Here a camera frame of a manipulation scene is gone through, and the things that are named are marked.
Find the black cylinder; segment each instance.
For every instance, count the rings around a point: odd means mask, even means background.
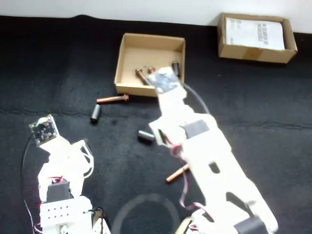
[[[153,142],[155,140],[155,136],[151,133],[147,133],[145,131],[139,130],[137,133],[137,137],[140,140],[144,140],[147,142]]]
[[[96,106],[94,107],[94,110],[92,112],[92,115],[90,117],[90,120],[91,120],[92,123],[97,123],[98,122],[100,111],[101,111],[101,106],[96,104]]]
[[[177,61],[173,61],[171,66],[172,66],[172,70],[174,71],[174,74],[177,77],[180,77],[180,64]]]

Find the paper document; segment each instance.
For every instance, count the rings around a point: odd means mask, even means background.
[[[283,27],[279,22],[226,18],[226,43],[284,50]]]

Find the open cardboard box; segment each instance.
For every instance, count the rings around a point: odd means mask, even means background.
[[[119,94],[156,97],[154,87],[143,85],[136,76],[137,68],[157,69],[171,66],[173,61],[180,63],[180,80],[184,82],[185,39],[146,34],[125,33],[123,35],[115,76],[115,86]]]
[[[226,17],[239,20],[264,20],[281,23],[283,27],[285,50],[226,44]],[[288,63],[298,52],[291,23],[288,19],[281,17],[222,13],[218,24],[218,42],[219,57],[222,58]]]

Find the black carpet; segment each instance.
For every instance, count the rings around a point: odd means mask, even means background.
[[[203,97],[258,186],[277,218],[278,233],[312,233],[311,35],[295,34],[299,53],[288,65],[266,64],[220,59],[215,27],[86,16],[0,17],[1,232],[30,233],[20,194],[20,158],[28,124],[49,113],[70,142],[89,140],[96,163],[83,195],[103,207],[113,225],[121,221],[120,233],[173,233],[177,218],[191,214],[178,203],[182,178],[165,183],[180,164],[165,148],[137,141],[137,130],[159,117],[154,98],[103,106],[98,125],[89,122],[95,99],[116,94],[113,79],[125,32],[186,38],[186,82]],[[201,111],[192,97],[187,102]],[[26,199],[35,222],[36,177],[47,157],[32,145],[26,159]],[[202,202],[188,176],[187,202]],[[146,202],[138,202],[122,221],[125,204],[138,196]]]

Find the robotic arm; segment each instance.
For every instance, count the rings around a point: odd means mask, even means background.
[[[216,120],[208,111],[194,113],[184,104],[185,84],[170,67],[152,73],[148,81],[155,87],[162,113],[150,123],[157,143],[189,164],[205,198],[205,205],[194,204],[200,209],[192,214],[192,230],[202,234],[275,233],[274,215],[240,168]]]
[[[38,175],[40,226],[43,234],[110,234],[100,218],[92,224],[91,201],[81,196],[84,179],[94,160],[84,140],[70,144],[58,131],[51,115],[29,125],[36,145],[47,151],[49,161]]]
[[[200,234],[273,234],[277,221],[257,187],[245,176],[231,147],[210,115],[184,104],[186,91],[170,67],[147,78],[158,95],[161,117],[150,123],[159,145],[186,161],[205,204],[192,214],[190,232]],[[87,144],[70,144],[58,132],[51,115],[29,125],[37,146],[50,153],[38,175],[40,225],[44,234],[110,234],[103,219],[92,225],[91,201],[81,196],[84,179],[93,172]],[[180,200],[184,206],[183,196]]]

